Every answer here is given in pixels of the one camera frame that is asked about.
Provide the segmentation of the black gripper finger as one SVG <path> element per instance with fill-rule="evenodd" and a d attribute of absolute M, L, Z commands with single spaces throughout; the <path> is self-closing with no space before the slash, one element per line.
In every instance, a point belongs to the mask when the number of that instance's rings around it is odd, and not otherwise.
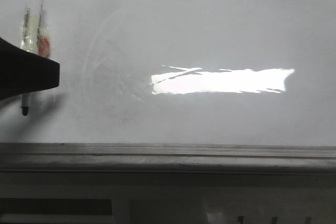
<path fill-rule="evenodd" d="M 59 86 L 60 64 L 1 39 L 1 100 Z"/>

